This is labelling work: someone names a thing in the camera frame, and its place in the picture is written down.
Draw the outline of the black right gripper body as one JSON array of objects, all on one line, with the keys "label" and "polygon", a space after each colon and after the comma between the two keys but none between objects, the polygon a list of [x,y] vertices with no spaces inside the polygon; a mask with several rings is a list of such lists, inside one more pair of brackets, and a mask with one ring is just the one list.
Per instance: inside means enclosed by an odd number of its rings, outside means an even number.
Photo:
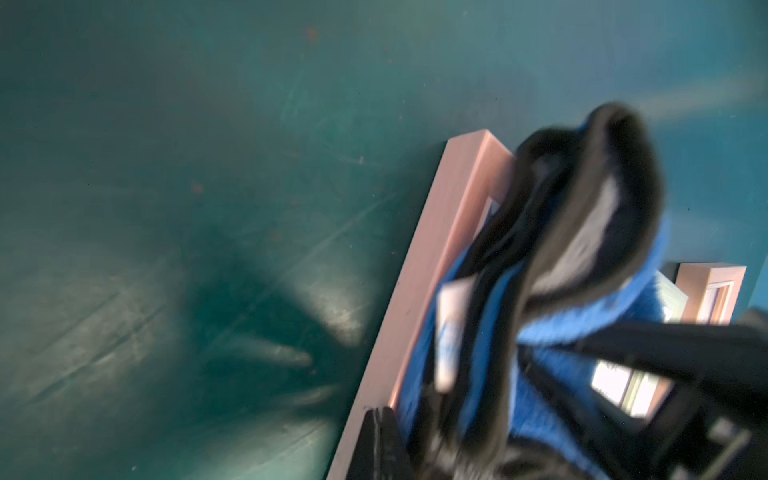
[{"label": "black right gripper body", "polygon": [[621,321],[554,349],[671,384],[650,419],[637,420],[595,393],[578,395],[522,348],[524,375],[610,478],[766,478],[766,311],[726,326]]}]

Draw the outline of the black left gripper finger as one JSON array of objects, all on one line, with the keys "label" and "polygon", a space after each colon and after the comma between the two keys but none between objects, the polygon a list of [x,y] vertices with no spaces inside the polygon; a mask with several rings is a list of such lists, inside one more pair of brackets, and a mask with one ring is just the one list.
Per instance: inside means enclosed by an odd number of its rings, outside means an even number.
[{"label": "black left gripper finger", "polygon": [[405,480],[414,478],[410,457],[390,407],[365,412],[346,474],[347,480]]}]

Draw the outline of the blue black-edged cloth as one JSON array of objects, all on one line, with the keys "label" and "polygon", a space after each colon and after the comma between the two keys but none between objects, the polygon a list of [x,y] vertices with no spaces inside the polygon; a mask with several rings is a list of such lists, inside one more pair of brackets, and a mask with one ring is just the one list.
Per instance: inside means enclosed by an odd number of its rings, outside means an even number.
[{"label": "blue black-edged cloth", "polygon": [[619,320],[656,320],[665,191],[641,117],[616,102],[516,150],[499,209],[442,285],[467,281],[456,379],[437,385],[437,314],[413,349],[396,411],[418,479],[603,479],[518,361],[587,400],[595,365],[562,346]]}]

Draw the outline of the pink picture frame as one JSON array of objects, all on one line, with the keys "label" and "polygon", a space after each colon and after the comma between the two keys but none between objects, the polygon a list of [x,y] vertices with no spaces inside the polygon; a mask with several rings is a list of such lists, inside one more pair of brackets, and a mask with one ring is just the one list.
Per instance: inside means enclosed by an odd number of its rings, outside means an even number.
[{"label": "pink picture frame", "polygon": [[[359,440],[366,408],[397,404],[417,336],[431,332],[422,331],[422,325],[433,313],[438,281],[447,278],[449,267],[458,267],[462,249],[479,232],[491,200],[507,193],[514,164],[513,154],[488,130],[448,140],[326,479],[350,474],[353,443]],[[618,292],[626,294],[627,306],[609,313],[623,313],[624,320],[641,325],[642,320],[663,319],[657,267],[665,228],[662,223],[644,266],[648,268]]]},{"label": "pink picture frame", "polygon": [[687,296],[682,323],[727,325],[747,267],[727,263],[681,263],[676,287]]}]

